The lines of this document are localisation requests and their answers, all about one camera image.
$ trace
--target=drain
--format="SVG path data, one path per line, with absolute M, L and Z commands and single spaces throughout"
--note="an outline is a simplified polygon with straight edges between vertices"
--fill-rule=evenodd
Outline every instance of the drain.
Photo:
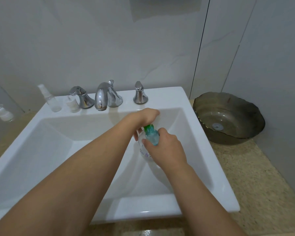
M 214 128 L 214 130 L 216 131 L 222 131 L 224 129 L 223 125 L 220 123 L 213 123 L 212 127 Z

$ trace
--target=person's right hand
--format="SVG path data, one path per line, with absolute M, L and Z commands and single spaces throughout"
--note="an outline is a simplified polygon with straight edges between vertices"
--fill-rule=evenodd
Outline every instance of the person's right hand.
M 187 165 L 185 151 L 176 135 L 169 134 L 165 128 L 158 130 L 158 145 L 154 146 L 149 140 L 143 139 L 142 143 L 165 174 L 175 172 Z

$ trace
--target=vessel sink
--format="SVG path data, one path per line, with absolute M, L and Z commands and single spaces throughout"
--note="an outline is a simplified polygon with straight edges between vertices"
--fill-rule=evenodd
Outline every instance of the vessel sink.
M 137 105 L 132 100 L 135 91 L 119 91 L 122 105 L 102 112 L 91 107 L 77 113 L 66 108 L 54 113 L 45 104 L 0 158 L 0 218 L 72 154 L 128 113 L 143 108 L 160 110 L 155 128 L 165 127 L 177 135 L 188 163 L 206 187 L 228 212 L 239 211 L 232 188 L 184 90 L 169 87 L 146 89 L 145 93 L 149 101 Z M 63 102 L 64 97 L 57 99 Z M 143 158 L 139 144 L 132 138 L 92 223 L 179 215 L 181 211 L 164 172 Z

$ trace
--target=sink rim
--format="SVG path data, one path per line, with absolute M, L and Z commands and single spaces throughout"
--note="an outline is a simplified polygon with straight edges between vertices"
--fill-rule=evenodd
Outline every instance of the sink rim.
M 150 96 L 149 101 L 144 105 L 137 105 L 133 102 L 133 91 L 118 91 L 124 102 L 118 108 L 108 108 L 106 111 L 97 111 L 94 107 L 79 111 L 77 113 L 71 113 L 69 111 L 59 111 L 57 113 L 52 112 L 48 105 L 45 103 L 34 118 L 28 123 L 24 130 L 9 146 L 5 153 L 0 157 L 0 174 L 4 167 L 12 160 L 15 153 L 20 149 L 22 144 L 28 139 L 31 132 L 35 129 L 37 124 L 46 118 L 59 118 L 66 116 L 78 116 L 78 115 L 98 115 L 114 113 L 133 112 L 141 110 L 143 108 L 182 108 L 187 121 L 191 126 L 191 132 L 196 141 L 197 147 L 202 154 L 203 162 L 205 163 L 210 177 L 212 179 L 211 193 L 221 203 L 221 205 L 228 212 L 239 211 L 239 204 L 235 197 L 234 192 L 222 170 L 220 163 L 218 162 L 216 155 L 197 119 L 194 114 L 193 108 L 189 103 L 189 100 L 182 87 L 168 87 L 161 89 L 146 89 L 145 93 Z M 89 94 L 91 98 L 95 97 L 95 94 Z M 65 96 L 56 97 L 60 102 L 63 101 Z M 0 218 L 9 209 L 0 209 Z M 167 217 L 167 216 L 180 216 L 181 211 L 177 204 L 174 194 L 165 195 L 149 195 L 149 196 L 137 196 L 137 197 L 125 197 L 118 199 L 118 208 L 112 214 L 107 214 L 104 220 L 101 220 L 97 215 L 94 216 L 92 222 L 115 222 L 125 219 L 138 219 L 138 218 L 154 218 L 154 217 Z

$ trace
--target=granite countertop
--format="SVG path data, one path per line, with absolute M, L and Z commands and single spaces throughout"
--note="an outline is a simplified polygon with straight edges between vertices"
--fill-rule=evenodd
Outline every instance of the granite countertop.
M 0 141 L 0 156 L 33 118 L 24 114 Z M 236 146 L 211 143 L 240 204 L 233 219 L 249 234 L 295 232 L 295 193 L 253 140 Z M 90 225 L 84 235 L 190 235 L 183 217 Z

